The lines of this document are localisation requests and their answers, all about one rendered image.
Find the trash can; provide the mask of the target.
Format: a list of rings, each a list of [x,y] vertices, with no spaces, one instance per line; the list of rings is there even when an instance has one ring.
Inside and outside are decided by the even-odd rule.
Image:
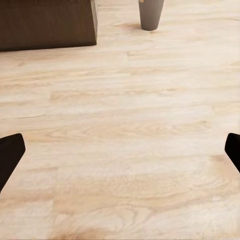
[[[165,0],[138,0],[141,28],[145,31],[158,29]]]

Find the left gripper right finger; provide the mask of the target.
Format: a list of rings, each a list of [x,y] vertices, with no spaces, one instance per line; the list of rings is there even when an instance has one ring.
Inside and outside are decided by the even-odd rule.
[[[240,134],[229,133],[224,150],[240,172]]]

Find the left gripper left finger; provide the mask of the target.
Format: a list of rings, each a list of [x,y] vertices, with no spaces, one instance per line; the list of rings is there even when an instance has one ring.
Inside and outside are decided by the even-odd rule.
[[[0,138],[0,192],[25,152],[25,142],[21,133]]]

